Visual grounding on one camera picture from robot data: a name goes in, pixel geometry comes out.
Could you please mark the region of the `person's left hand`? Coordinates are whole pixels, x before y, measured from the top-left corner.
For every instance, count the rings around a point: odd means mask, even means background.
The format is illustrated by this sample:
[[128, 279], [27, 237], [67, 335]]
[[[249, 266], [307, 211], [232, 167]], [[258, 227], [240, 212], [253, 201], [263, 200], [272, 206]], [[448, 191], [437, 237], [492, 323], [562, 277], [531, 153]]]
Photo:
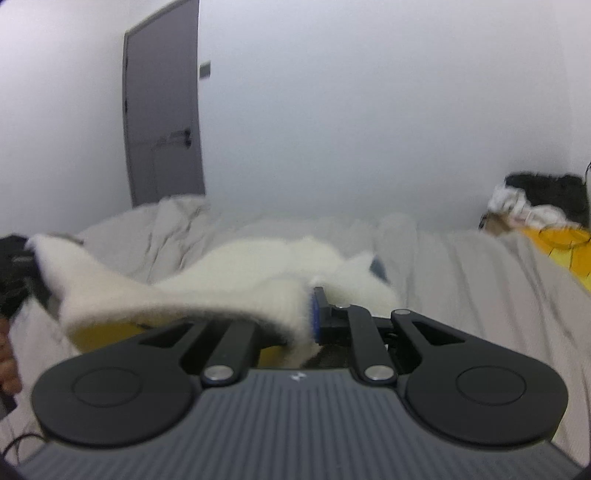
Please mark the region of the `person's left hand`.
[[3, 392], [12, 396], [21, 392], [22, 382], [9, 339], [9, 330], [9, 321], [2, 317], [0, 323], [0, 384]]

